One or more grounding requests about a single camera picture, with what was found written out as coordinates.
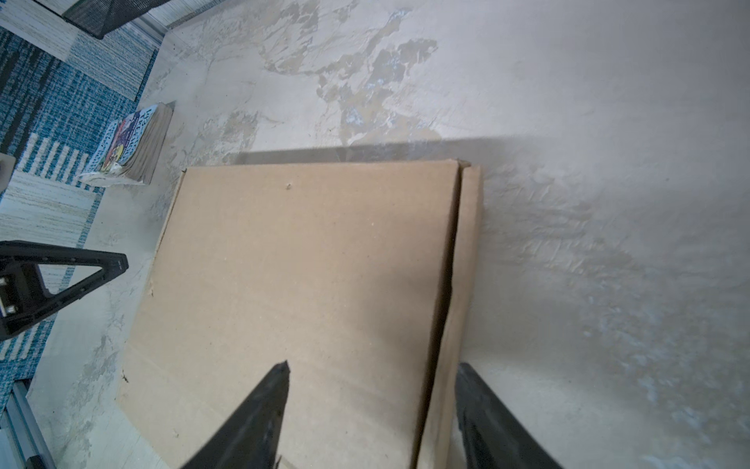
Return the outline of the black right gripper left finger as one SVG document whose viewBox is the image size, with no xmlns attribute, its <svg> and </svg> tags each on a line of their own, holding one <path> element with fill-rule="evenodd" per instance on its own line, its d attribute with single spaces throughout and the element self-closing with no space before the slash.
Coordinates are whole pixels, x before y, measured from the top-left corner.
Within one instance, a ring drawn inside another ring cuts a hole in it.
<svg viewBox="0 0 750 469">
<path fill-rule="evenodd" d="M 287 361 L 262 378 L 186 468 L 277 468 L 280 432 L 290 385 Z"/>
</svg>

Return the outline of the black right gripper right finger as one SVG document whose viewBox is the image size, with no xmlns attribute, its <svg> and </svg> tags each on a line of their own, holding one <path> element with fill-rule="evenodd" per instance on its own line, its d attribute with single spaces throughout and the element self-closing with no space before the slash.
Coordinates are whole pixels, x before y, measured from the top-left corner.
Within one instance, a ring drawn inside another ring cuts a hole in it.
<svg viewBox="0 0 750 469">
<path fill-rule="evenodd" d="M 561 469 L 468 363 L 458 366 L 455 398 L 469 468 Z"/>
</svg>

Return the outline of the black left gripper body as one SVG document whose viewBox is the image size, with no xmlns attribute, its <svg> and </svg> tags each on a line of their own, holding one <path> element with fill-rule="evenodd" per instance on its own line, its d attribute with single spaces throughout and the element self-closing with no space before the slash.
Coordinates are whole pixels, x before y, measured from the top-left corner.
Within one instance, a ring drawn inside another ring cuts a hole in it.
<svg viewBox="0 0 750 469">
<path fill-rule="evenodd" d="M 31 328 L 50 316 L 50 293 L 36 263 L 1 264 L 1 326 Z"/>
</svg>

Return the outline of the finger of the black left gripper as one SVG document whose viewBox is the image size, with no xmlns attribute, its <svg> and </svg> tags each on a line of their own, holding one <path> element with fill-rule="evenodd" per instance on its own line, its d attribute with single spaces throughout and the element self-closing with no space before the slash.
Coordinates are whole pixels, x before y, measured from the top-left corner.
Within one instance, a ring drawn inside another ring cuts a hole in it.
<svg viewBox="0 0 750 469">
<path fill-rule="evenodd" d="M 7 242 L 2 242 L 1 264 L 5 262 L 36 263 L 39 269 L 42 266 L 70 266 L 87 267 L 95 270 L 93 274 L 85 279 L 57 293 L 50 292 L 45 283 L 50 293 L 50 316 L 58 313 L 73 302 L 80 300 L 95 289 L 120 277 L 129 268 L 127 256 L 123 253 L 64 247 L 37 242 L 22 242 L 21 240 L 7 240 Z M 3 340 L 10 340 L 29 329 L 2 328 L 1 326 L 1 338 Z"/>
</svg>

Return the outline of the brown cardboard box sheet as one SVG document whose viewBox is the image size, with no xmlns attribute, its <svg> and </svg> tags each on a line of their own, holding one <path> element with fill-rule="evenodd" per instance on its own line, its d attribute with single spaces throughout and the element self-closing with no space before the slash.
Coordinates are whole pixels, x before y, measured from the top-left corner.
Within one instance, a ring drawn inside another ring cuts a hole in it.
<svg viewBox="0 0 750 469">
<path fill-rule="evenodd" d="M 192 167 L 117 402 L 172 468 L 273 365 L 290 468 L 443 468 L 482 170 L 459 160 Z"/>
</svg>

